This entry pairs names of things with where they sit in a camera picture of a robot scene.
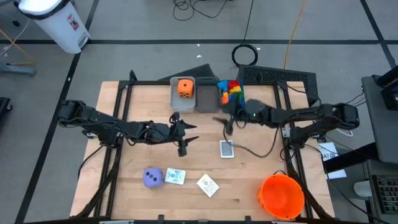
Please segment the black keyboard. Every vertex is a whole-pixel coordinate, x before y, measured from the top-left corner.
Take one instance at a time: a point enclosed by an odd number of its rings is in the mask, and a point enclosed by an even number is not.
[[[373,181],[381,212],[398,214],[398,176],[374,175]]]

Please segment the trash can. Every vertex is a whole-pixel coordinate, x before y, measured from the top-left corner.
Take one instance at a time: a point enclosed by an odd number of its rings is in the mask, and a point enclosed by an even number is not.
[[[90,38],[70,0],[22,0],[18,8],[67,53],[81,52]]]

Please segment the orange bowl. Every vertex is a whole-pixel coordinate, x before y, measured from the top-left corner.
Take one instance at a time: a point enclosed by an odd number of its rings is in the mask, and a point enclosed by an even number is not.
[[[260,206],[271,215],[288,220],[297,217],[304,207],[304,193],[299,184],[283,174],[268,177],[258,191]]]

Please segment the wooden table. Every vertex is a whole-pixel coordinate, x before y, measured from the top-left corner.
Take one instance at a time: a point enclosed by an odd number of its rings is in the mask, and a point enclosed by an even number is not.
[[[288,82],[296,89],[304,91],[302,82]],[[96,109],[112,114],[118,82],[103,82]],[[280,91],[282,104],[283,93]],[[308,107],[305,94],[289,89],[292,108]],[[258,99],[270,106],[275,105],[272,86],[245,86],[245,98]],[[167,85],[134,85],[129,105],[128,121],[148,121],[169,123],[172,110],[170,87]],[[121,102],[120,116],[124,102]],[[222,124],[212,120],[213,116],[225,114],[181,114],[195,129],[186,130],[186,138],[199,136],[187,147],[188,154],[178,157],[177,147],[172,144],[148,146],[123,144],[118,182],[113,206],[112,219],[156,220],[165,215],[166,220],[243,220],[250,215],[252,220],[276,220],[265,212],[257,201],[257,191],[265,178],[275,171],[285,170],[285,163],[279,157],[282,138],[278,132],[273,152],[264,159],[235,149],[235,158],[220,158],[220,140],[223,140]],[[299,122],[297,126],[309,125]],[[276,129],[248,124],[244,129],[235,128],[229,138],[236,144],[244,145],[254,152],[265,154],[271,147]],[[88,140],[85,157],[98,148],[98,140]],[[308,140],[314,147],[317,142]],[[76,215],[96,192],[103,166],[104,152],[90,159],[81,171],[76,189],[71,215]],[[307,185],[319,204],[334,216],[322,161],[319,152],[310,147],[301,150]],[[168,167],[187,172],[184,185],[165,184],[157,189],[147,189],[142,181],[143,170],[148,167],[161,167],[164,173]],[[208,174],[220,189],[209,198],[196,185],[203,174]],[[101,214],[108,201],[104,195]]]

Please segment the yellow cable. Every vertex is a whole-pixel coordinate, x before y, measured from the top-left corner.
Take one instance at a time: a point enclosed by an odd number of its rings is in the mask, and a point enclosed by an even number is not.
[[[301,5],[300,14],[298,15],[298,19],[296,20],[296,25],[294,25],[294,29],[293,29],[292,35],[290,36],[290,39],[289,39],[289,43],[287,44],[287,49],[286,49],[286,54],[285,54],[285,62],[284,62],[284,69],[286,69],[286,62],[287,62],[287,58],[289,57],[290,43],[292,43],[292,39],[294,37],[294,34],[296,33],[297,26],[300,23],[301,16],[303,15],[303,12],[304,12],[304,7],[305,7],[305,2],[306,1],[307,0],[303,0],[303,4]]]
[[[11,38],[8,37],[8,35],[2,30],[0,29],[0,33],[5,36],[14,46],[16,46],[18,48],[18,50],[20,50],[22,53],[24,53],[26,55],[26,57],[29,57],[32,59],[32,57],[25,52],[25,50],[23,50],[19,45],[17,45],[13,40],[11,40]]]

